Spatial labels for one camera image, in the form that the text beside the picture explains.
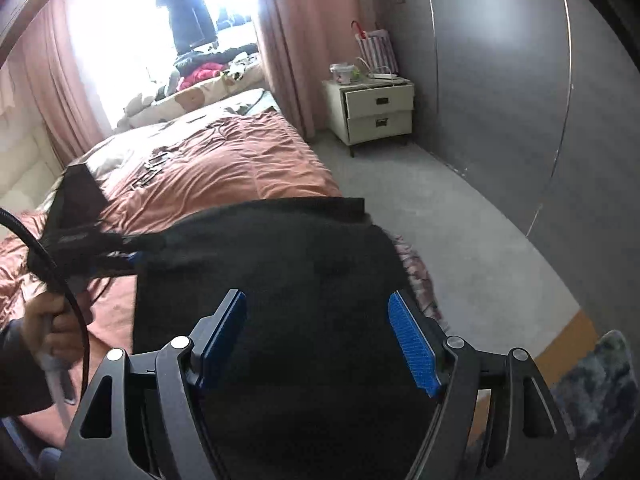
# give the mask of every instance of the drawer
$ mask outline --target drawer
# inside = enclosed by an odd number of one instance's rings
[[[347,122],[349,123],[349,144],[358,144],[367,140],[410,134],[412,114],[411,112],[396,112],[395,114],[349,119]]]
[[[347,117],[357,119],[414,109],[413,85],[385,86],[345,94]]]

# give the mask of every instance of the gray floor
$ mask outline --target gray floor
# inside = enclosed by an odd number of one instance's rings
[[[430,270],[450,334],[477,349],[522,346],[537,355],[578,311],[546,260],[491,203],[412,143],[356,147],[330,132],[312,148],[345,196],[361,196],[374,221],[414,245]]]

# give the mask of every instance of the white bucket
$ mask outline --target white bucket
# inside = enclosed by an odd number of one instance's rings
[[[338,63],[331,65],[331,73],[334,75],[334,81],[341,85],[351,84],[353,71],[356,70],[355,65],[347,63]]]

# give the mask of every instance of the nightstand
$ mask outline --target nightstand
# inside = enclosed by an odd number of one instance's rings
[[[414,84],[408,79],[365,79],[350,85],[324,81],[328,126],[353,156],[353,145],[410,134]]]

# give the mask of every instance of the marbled gray fabric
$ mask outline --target marbled gray fabric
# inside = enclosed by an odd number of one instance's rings
[[[574,443],[581,478],[596,478],[638,413],[638,382],[624,336],[605,334],[551,393]]]

